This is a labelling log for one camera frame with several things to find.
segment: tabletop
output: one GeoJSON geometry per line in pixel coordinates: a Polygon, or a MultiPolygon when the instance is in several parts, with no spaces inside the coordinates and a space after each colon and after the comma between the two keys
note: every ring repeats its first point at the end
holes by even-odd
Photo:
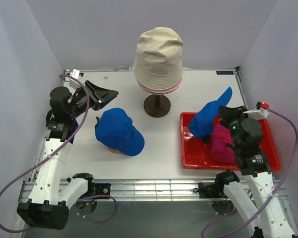
{"type": "Polygon", "coordinates": [[[81,82],[112,90],[119,95],[105,108],[88,111],[86,121],[74,139],[62,178],[76,173],[90,173],[95,179],[196,179],[214,178],[219,170],[185,169],[181,158],[180,114],[198,112],[216,100],[228,87],[233,96],[229,107],[244,105],[235,75],[217,75],[216,70],[184,70],[181,85],[166,96],[171,110],[162,118],[152,118],[144,112],[143,103],[150,94],[143,91],[132,71],[87,71],[81,82]],[[96,116],[111,108],[122,108],[133,119],[133,125],[145,139],[143,151],[134,157],[111,153],[96,140],[96,116]]]}

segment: white bucket hat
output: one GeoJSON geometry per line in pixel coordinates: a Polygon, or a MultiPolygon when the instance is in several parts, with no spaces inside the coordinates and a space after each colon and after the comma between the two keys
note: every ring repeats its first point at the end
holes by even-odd
{"type": "Polygon", "coordinates": [[[134,74],[137,81],[156,91],[175,87],[182,78],[183,42],[172,29],[156,27],[137,42],[134,74]]]}

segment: hat stand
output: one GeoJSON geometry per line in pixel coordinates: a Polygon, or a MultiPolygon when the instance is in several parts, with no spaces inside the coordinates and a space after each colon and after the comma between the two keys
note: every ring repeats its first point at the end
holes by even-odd
{"type": "Polygon", "coordinates": [[[153,118],[161,118],[168,114],[171,108],[170,100],[165,95],[150,95],[145,99],[145,112],[153,118]]]}

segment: red plastic bin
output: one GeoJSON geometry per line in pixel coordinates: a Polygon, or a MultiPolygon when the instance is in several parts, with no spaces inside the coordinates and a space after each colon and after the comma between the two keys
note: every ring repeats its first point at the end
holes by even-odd
{"type": "MultiPolygon", "coordinates": [[[[209,155],[209,144],[204,144],[201,139],[194,137],[188,125],[196,113],[181,113],[181,142],[182,142],[182,164],[190,169],[211,169],[211,170],[238,170],[236,165],[221,164],[213,160],[209,155]]],[[[274,145],[267,120],[259,120],[263,126],[264,138],[260,144],[266,154],[273,171],[280,170],[280,162],[274,145]]],[[[213,125],[219,123],[219,117],[215,117],[213,125]]]]}

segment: blue baseball cap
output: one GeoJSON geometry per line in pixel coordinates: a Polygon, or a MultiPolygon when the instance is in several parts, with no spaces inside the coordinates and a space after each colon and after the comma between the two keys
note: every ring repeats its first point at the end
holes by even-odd
{"type": "Polygon", "coordinates": [[[219,114],[219,106],[226,106],[232,98],[232,89],[229,87],[217,99],[207,103],[190,121],[188,129],[197,138],[202,138],[213,132],[213,119],[219,114]]]}
{"type": "Polygon", "coordinates": [[[103,113],[95,126],[96,139],[109,148],[117,149],[126,155],[139,154],[145,140],[133,126],[133,120],[121,108],[113,108],[103,113]]]}

